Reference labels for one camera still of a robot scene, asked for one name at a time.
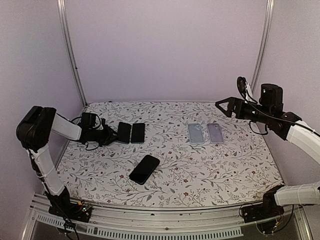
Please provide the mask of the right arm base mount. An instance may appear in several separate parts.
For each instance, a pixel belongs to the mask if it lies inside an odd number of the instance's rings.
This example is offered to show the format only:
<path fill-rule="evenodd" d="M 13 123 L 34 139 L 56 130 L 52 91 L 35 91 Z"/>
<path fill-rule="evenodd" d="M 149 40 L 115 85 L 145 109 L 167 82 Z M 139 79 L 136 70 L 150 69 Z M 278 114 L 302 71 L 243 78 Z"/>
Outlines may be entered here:
<path fill-rule="evenodd" d="M 285 212 L 284 208 L 277 205 L 275 200 L 275 193 L 282 187 L 284 185 L 278 185 L 265 192 L 262 196 L 262 203 L 242 205 L 239 208 L 239 216 L 245 223 L 251 223 L 282 215 Z"/>

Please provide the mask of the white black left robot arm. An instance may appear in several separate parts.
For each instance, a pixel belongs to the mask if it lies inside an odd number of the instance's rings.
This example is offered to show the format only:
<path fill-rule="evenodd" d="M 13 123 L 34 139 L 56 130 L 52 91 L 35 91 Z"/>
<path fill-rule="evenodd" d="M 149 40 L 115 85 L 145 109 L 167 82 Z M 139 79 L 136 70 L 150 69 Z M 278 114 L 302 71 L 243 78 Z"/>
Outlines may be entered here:
<path fill-rule="evenodd" d="M 70 141 L 87 144 L 97 143 L 99 147 L 115 142 L 118 134 L 97 114 L 84 112 L 80 121 L 74 123 L 57 113 L 53 107 L 33 106 L 16 128 L 16 137 L 28 152 L 33 170 L 43 183 L 48 199 L 63 216 L 74 213 L 70 194 L 58 176 L 49 150 L 51 133 Z"/>

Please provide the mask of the light blue silicone phone case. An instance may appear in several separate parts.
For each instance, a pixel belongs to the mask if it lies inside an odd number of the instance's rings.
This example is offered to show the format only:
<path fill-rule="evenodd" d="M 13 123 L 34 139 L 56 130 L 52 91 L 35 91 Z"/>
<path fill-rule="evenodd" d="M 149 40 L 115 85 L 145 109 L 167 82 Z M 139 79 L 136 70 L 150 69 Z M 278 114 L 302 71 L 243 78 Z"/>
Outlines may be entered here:
<path fill-rule="evenodd" d="M 190 123 L 187 126 L 189 142 L 193 145 L 203 144 L 205 142 L 202 127 L 198 123 Z"/>

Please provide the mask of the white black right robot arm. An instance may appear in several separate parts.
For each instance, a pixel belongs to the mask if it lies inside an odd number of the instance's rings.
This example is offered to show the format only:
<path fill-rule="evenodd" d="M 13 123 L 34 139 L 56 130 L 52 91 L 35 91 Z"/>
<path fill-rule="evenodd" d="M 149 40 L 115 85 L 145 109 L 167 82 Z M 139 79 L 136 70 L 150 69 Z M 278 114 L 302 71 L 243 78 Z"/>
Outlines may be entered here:
<path fill-rule="evenodd" d="M 236 85 L 241 97 L 228 97 L 215 106 L 228 118 L 257 123 L 271 132 L 267 144 L 285 182 L 264 193 L 260 216 L 269 218 L 278 206 L 319 205 L 320 134 L 297 114 L 283 110 L 280 86 L 262 84 L 260 98 L 255 100 L 244 77 L 239 77 Z"/>

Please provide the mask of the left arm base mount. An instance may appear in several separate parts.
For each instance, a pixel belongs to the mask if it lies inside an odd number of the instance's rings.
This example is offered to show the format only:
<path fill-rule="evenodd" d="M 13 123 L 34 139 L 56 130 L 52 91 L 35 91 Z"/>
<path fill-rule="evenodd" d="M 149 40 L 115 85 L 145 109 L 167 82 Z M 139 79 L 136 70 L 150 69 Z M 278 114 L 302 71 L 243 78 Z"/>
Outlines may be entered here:
<path fill-rule="evenodd" d="M 83 200 L 77 203 L 71 202 L 67 195 L 56 196 L 46 193 L 50 201 L 48 212 L 52 215 L 62 217 L 66 220 L 75 220 L 88 223 L 92 215 L 92 205 Z"/>

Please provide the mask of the lilac silicone phone case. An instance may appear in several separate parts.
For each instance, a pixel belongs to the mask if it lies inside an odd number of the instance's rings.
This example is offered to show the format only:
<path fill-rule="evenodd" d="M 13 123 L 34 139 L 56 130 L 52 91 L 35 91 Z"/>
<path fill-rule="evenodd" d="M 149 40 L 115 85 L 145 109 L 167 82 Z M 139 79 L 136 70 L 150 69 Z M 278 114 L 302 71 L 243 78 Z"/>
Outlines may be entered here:
<path fill-rule="evenodd" d="M 224 142 L 221 127 L 218 123 L 208 123 L 206 126 L 209 140 L 212 144 L 221 144 Z"/>

